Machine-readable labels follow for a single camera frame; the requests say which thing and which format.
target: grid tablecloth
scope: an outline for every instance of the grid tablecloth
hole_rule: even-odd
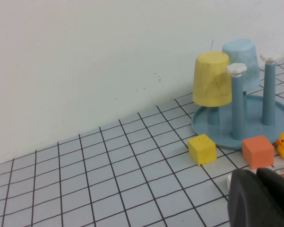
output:
[[[284,104],[284,59],[276,73]],[[252,93],[263,94],[263,81]],[[0,227],[230,226],[226,177],[249,167],[241,151],[219,147],[215,162],[196,165],[187,148],[199,108],[191,101],[188,94],[0,164]]]

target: upside-down cup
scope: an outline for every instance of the upside-down cup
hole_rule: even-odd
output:
[[[218,107],[232,100],[229,57],[223,52],[207,52],[197,57],[194,69],[193,101],[208,107],[208,123],[219,124]]]

